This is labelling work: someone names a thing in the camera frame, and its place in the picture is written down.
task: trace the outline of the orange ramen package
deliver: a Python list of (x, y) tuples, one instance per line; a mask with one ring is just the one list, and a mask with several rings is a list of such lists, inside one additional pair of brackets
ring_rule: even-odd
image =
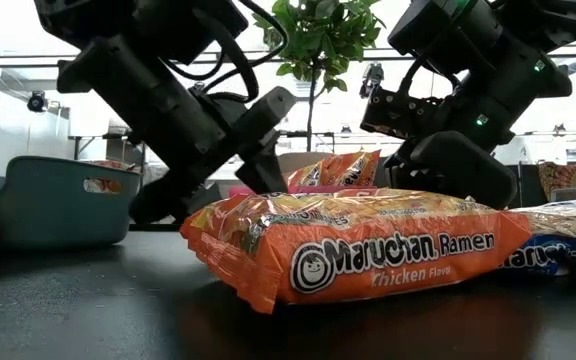
[(237, 195), (181, 228), (197, 257), (259, 312), (455, 284), (530, 238), (523, 214), (408, 190)]
[(284, 175), (288, 186), (371, 186), (380, 150), (332, 155), (318, 163)]

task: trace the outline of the table surface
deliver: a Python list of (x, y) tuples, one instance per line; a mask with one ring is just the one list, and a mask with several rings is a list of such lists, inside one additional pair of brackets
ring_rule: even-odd
[(177, 233), (0, 256), (0, 359), (576, 359), (576, 277), (252, 312)]

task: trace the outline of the pink package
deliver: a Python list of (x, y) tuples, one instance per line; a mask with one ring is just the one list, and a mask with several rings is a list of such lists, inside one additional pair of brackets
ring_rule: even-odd
[[(289, 194), (332, 194), (348, 189), (376, 189), (376, 186), (289, 186)], [(228, 195), (254, 195), (255, 192), (250, 190), (246, 185), (235, 185), (230, 188)]]

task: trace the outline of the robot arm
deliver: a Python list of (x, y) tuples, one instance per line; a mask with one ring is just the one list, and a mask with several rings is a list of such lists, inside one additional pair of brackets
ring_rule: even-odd
[[(505, 207), (516, 180), (490, 153), (535, 99), (572, 93), (547, 53), (575, 40), (576, 0), (414, 0), (388, 41), (415, 63), (398, 91), (373, 89), (361, 125), (405, 140), (387, 162), (393, 185)], [(410, 96), (421, 66), (451, 80), (453, 93)]]
[[(278, 28), (279, 24), (251, 0), (242, 4)], [(252, 68), (283, 47), (248, 61), (235, 38), (247, 21), (230, 0), (35, 0), (43, 28), (78, 47), (73, 61), (59, 63), (57, 90), (96, 91), (169, 167), (163, 179), (145, 186), (130, 209), (137, 223), (173, 215), (182, 221), (196, 207), (205, 180), (234, 155), (245, 164), (236, 175), (256, 192), (286, 191), (274, 146), (273, 128), (295, 98), (277, 87), (250, 109), (259, 95)], [(217, 41), (235, 65), (205, 87), (184, 88), (171, 70), (173, 60), (191, 64)], [(248, 94), (208, 93), (234, 74)]]

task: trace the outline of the plant stem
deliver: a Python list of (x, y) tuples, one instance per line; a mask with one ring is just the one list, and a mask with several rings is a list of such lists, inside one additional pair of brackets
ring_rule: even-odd
[(317, 66), (319, 66), (318, 57), (313, 57), (312, 59), (312, 78), (310, 80), (310, 96), (308, 99), (308, 123), (306, 127), (306, 151), (310, 152), (312, 150), (312, 112), (315, 108), (315, 89), (317, 88)]

